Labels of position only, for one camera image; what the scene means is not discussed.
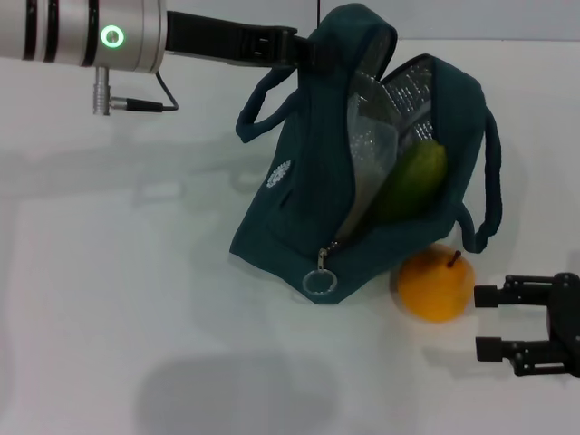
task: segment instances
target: green led ring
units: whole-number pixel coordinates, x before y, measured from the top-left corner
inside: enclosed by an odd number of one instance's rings
[[[115,43],[112,43],[111,41],[109,41],[107,39],[107,36],[109,35],[110,32],[116,33],[117,36],[119,37],[119,39]],[[101,41],[102,41],[103,44],[105,44],[109,48],[119,48],[125,42],[125,34],[123,33],[123,31],[118,26],[116,26],[116,25],[107,25],[101,31]]]

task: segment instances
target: metal cylinder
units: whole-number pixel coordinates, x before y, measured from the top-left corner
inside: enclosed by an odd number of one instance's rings
[[[165,0],[0,2],[0,57],[155,73],[166,39]]]
[[[95,69],[94,87],[92,90],[92,113],[109,116],[111,114],[111,86],[109,86],[109,69]]]

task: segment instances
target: white table surface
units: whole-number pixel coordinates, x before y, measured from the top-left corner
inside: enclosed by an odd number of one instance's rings
[[[505,220],[472,257],[478,281],[580,272],[580,44],[402,42],[392,65],[422,52],[480,79],[504,141]],[[541,310],[424,324],[393,302],[388,276],[315,306],[228,255],[276,144],[276,132],[247,145],[234,134],[263,71],[168,58],[181,111],[102,119],[90,72],[0,65],[0,435],[575,427],[577,380],[476,362],[478,334],[546,337]],[[162,98],[151,77],[112,81]],[[482,165],[467,195],[478,220]]]

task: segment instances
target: lunch bag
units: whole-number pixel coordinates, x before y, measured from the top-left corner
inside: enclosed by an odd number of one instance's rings
[[[230,252],[316,304],[339,303],[446,237],[456,222],[465,250],[482,252],[498,231],[502,203],[498,130],[479,83],[428,54],[381,80],[397,33],[363,5],[334,9],[309,41],[339,54],[333,70],[298,68],[297,90],[273,115],[256,122],[267,91],[295,71],[273,69],[240,113],[237,134],[243,142],[285,124]],[[484,135],[486,213],[476,232],[463,197]],[[437,200],[420,218],[349,239],[348,227],[396,159],[413,142],[427,139],[442,144],[448,158]]]

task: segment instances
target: zipper pull ring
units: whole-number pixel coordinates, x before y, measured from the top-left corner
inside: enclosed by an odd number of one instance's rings
[[[324,268],[324,262],[326,261],[327,257],[328,257],[328,249],[323,248],[320,251],[318,251],[318,264],[316,270],[310,272],[302,280],[302,288],[305,293],[313,296],[324,296],[336,290],[336,286],[338,285],[338,278],[336,277],[334,272],[331,272],[330,270]],[[330,286],[322,291],[315,291],[314,289],[312,289],[309,285],[313,285],[311,280],[316,276],[318,276],[319,278],[321,276],[325,276],[326,278],[330,277],[330,279],[332,280]]]

